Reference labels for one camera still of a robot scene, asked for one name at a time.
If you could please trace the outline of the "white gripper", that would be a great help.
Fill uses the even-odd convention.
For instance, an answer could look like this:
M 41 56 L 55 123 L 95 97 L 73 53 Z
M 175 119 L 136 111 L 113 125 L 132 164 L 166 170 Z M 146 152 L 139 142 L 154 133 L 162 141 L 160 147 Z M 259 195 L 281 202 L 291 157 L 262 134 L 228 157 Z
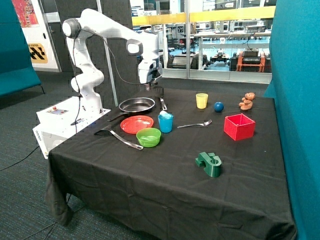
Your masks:
M 163 68 L 159 60 L 143 59 L 138 65 L 138 76 L 141 84 L 146 84 L 147 91 L 151 90 L 151 85 L 148 83 L 156 82 L 162 77 Z

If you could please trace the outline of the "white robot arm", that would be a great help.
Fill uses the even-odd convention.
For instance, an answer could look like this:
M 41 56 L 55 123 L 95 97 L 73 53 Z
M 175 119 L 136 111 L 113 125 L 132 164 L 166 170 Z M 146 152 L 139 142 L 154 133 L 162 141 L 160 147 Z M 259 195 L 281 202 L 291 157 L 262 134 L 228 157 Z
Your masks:
M 85 113 L 95 115 L 102 112 L 102 101 L 94 88 L 104 81 L 104 74 L 92 63 L 87 49 L 87 38 L 96 35 L 101 38 L 126 40 L 126 50 L 131 56 L 142 56 L 138 65 L 141 84 L 157 81 L 163 73 L 159 57 L 159 38 L 153 31 L 135 32 L 93 9 L 85 9 L 79 18 L 69 18 L 62 24 L 70 57 L 82 73 L 71 80 L 72 88 L 84 100 Z

